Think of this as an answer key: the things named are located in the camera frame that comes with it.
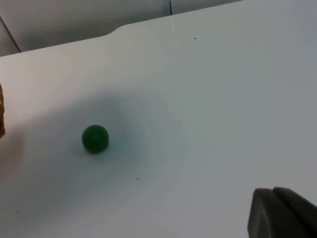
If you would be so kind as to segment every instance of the brown object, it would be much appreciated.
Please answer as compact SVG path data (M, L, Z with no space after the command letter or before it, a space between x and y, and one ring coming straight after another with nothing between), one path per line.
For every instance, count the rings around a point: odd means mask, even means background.
M0 138L3 137L5 134L3 114L4 114L4 100L3 100L3 91L0 84Z

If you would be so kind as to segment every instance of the green ball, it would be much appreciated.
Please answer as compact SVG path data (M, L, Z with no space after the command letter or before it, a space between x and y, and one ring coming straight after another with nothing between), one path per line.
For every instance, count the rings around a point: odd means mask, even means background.
M109 135L103 126L91 125L84 130L81 141L89 152L100 153L108 147Z

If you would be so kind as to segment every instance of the black plastic piece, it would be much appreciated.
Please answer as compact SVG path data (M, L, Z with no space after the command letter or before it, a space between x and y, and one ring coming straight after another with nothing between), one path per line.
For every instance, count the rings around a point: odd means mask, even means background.
M258 188L250 210L249 237L314 238L316 216L317 208L290 189Z

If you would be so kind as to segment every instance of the white wall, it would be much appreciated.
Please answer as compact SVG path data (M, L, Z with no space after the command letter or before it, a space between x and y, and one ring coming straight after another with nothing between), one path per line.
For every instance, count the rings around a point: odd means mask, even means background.
M10 54L18 53L11 38L5 30L5 27L0 21L0 57Z
M102 36L169 14L169 0L0 0L0 15L22 51Z
M172 0L171 5L173 14L179 14L234 1L239 0Z

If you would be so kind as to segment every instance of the black object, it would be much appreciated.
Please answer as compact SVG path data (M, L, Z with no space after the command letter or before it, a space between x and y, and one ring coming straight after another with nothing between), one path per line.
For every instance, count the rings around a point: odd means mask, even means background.
M253 193L250 238L317 238L317 207L288 188Z

